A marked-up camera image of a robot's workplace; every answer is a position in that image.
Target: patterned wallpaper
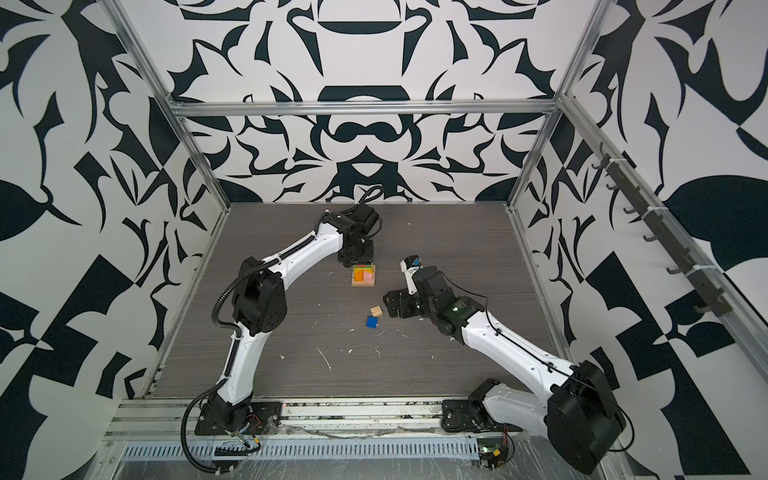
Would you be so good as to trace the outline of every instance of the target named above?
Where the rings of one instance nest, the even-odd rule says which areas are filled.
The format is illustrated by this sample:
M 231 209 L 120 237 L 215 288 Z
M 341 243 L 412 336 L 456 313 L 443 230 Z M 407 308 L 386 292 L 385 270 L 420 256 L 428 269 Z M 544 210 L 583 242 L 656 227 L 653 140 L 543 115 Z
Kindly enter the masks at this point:
M 0 478 L 63 478 L 141 388 L 220 214 L 93 0 L 0 2 Z
M 231 201 L 507 200 L 543 114 L 205 117 L 187 122 Z
M 766 18 L 768 2 L 620 0 L 574 90 L 764 319 Z
M 560 334 L 632 418 L 638 478 L 763 478 L 768 384 L 718 318 L 694 310 L 703 300 L 667 273 L 672 259 L 597 163 L 561 119 L 518 204 Z
M 183 101 L 551 98 L 595 0 L 130 0 Z

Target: black and white patterned wall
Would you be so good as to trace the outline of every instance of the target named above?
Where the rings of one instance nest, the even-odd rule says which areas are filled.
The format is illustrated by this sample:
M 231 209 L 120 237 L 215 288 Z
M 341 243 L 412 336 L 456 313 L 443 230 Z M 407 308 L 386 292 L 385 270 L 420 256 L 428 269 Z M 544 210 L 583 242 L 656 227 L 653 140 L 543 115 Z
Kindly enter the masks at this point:
M 574 91 L 763 318 L 765 18 L 765 2 L 619 0 Z M 762 478 L 768 386 L 694 311 L 702 300 L 667 274 L 671 258 L 597 162 L 563 120 L 518 205 L 571 352 L 603 368 L 634 420 L 638 478 Z
M 141 388 L 218 203 L 93 0 L 0 2 L 0 478 L 63 478 Z
M 180 101 L 551 98 L 594 0 L 131 0 Z
M 231 201 L 507 200 L 543 114 L 205 117 L 188 121 Z

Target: gray table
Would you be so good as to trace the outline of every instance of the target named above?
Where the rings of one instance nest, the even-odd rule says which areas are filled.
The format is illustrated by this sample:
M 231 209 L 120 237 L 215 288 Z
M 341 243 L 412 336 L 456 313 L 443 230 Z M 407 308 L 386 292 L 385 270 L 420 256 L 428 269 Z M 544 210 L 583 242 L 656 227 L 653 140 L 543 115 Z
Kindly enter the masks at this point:
M 266 257 L 311 230 L 324 204 L 234 204 L 187 311 L 155 398 L 193 397 L 221 374 L 230 331 L 210 323 L 215 299 L 248 256 Z M 537 346 L 554 352 L 544 317 L 501 204 L 378 204 L 376 285 L 352 287 L 336 256 L 304 273 L 287 291 L 288 316 L 275 330 L 253 381 L 255 396 L 467 395 L 488 377 L 520 382 L 429 319 L 391 319 L 382 295 L 404 288 L 399 263 L 418 254 L 458 285 L 490 297 L 489 309 Z M 372 306 L 385 310 L 366 327 Z M 231 318 L 227 301 L 221 318 Z

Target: clear plastic sheet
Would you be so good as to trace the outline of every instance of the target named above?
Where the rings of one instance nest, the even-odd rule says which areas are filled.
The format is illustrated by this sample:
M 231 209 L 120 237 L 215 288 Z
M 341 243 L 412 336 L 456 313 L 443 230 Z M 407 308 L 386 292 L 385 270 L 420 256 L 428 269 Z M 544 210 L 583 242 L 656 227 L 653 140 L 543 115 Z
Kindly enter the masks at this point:
M 582 480 L 584 478 L 599 478 L 597 474 L 591 477 L 576 472 L 570 465 L 565 463 L 554 451 L 549 442 L 537 436 L 529 435 L 523 432 L 514 435 L 514 454 L 506 464 L 496 470 L 489 470 L 479 465 L 476 460 L 471 460 L 473 456 L 468 455 L 464 450 L 444 449 L 440 452 L 434 450 L 434 447 L 425 447 L 420 445 L 418 449 L 398 448 L 397 452 L 387 453 L 386 455 L 370 455 L 371 452 L 381 452 L 381 450 L 371 449 L 370 444 L 388 442 L 392 444 L 413 444 L 423 440 L 420 437 L 411 436 L 392 436 L 386 438 L 368 439 L 338 439 L 328 437 L 313 437 L 308 439 L 308 435 L 297 435 L 296 438 L 270 437 L 264 435 L 260 437 L 262 446 L 266 451 L 268 445 L 271 445 L 273 452 L 277 452 L 276 447 L 281 445 L 282 455 L 274 455 L 271 458 L 259 455 L 253 455 L 241 462 L 232 472 L 223 473 L 220 477 L 232 479 L 248 480 L 409 480 L 417 478 L 438 478 L 445 480 L 482 480 L 482 479 L 515 479 L 515 480 Z M 472 444 L 473 440 L 455 439 L 454 443 L 467 442 Z M 208 450 L 211 445 L 218 445 L 220 442 L 201 441 L 196 439 L 193 444 L 197 445 L 198 451 L 203 451 L 201 443 L 207 442 Z M 306 447 L 308 443 L 317 442 L 318 445 L 325 445 L 330 449 L 328 455 L 309 455 L 310 450 Z M 355 449 L 347 448 L 347 454 L 339 454 L 343 450 L 340 444 L 349 443 L 367 444 L 368 448 L 363 447 Z M 155 480 L 155 479 L 193 479 L 210 480 L 213 475 L 199 472 L 189 462 L 180 455 L 180 450 L 176 446 L 178 441 L 173 442 L 155 442 L 155 445 L 161 447 L 151 450 L 156 455 L 138 455 L 138 448 L 144 448 L 141 452 L 147 452 L 147 448 L 152 447 L 152 442 L 129 442 L 129 448 L 133 450 L 124 452 L 119 461 L 114 478 L 116 480 Z

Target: white debris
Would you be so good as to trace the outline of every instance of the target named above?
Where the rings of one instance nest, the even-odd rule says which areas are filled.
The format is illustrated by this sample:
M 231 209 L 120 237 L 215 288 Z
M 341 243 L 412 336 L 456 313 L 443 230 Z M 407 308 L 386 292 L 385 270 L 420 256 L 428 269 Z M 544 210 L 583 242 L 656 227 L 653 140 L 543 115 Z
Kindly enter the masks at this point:
M 330 371 L 331 371 L 331 364 L 330 364 L 330 363 L 328 363 L 328 359 L 327 359 L 327 358 L 326 358 L 326 356 L 323 354 L 323 351 L 322 351 L 321 349 L 318 349 L 317 347 L 315 347 L 315 348 L 317 349 L 317 351 L 318 351 L 318 352 L 320 352 L 320 355 L 322 355 L 322 356 L 323 356 L 323 360 L 325 360 L 325 361 L 326 361 L 326 365 L 328 366 L 328 371 L 330 372 Z

